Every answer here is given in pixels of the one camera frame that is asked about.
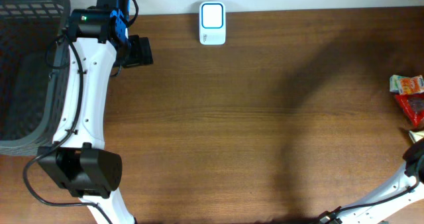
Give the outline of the green tissue pack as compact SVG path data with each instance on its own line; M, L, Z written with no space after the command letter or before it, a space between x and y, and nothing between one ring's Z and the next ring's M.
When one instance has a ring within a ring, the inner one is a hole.
M403 87L401 84L402 79L405 79L405 76L392 75L390 77L390 92L402 94Z

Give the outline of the red snack bag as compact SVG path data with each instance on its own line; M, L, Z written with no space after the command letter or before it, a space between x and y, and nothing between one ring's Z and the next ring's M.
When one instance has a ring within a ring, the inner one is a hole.
M397 104L414 127L423 123L423 94L394 95Z

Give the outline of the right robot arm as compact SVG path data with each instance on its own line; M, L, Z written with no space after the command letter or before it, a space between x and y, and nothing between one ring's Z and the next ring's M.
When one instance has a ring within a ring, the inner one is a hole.
M326 211L318 224L380 223L406 206L423 199L423 141L407 149L405 162L381 186L362 199L333 211Z

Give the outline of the orange Kleenex tissue pack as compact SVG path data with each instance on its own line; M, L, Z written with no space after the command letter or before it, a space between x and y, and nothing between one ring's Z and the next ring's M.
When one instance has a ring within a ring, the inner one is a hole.
M423 76L400 78L397 83L400 95L423 93Z

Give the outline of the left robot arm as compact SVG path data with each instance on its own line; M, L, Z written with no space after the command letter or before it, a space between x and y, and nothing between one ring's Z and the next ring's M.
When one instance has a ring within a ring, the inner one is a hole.
M153 63L146 37L129 34L136 0L97 0L69 16L60 41L69 52L69 72L60 123L37 163L76 206L98 223L135 223L119 190L123 161L105 150L103 116L109 79L123 68Z

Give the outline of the yellow wet wipes pack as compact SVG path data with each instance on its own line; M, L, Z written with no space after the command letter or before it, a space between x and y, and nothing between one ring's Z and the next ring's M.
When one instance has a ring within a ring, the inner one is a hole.
M413 143L419 142L420 140L424 139L424 130L409 131L408 134Z

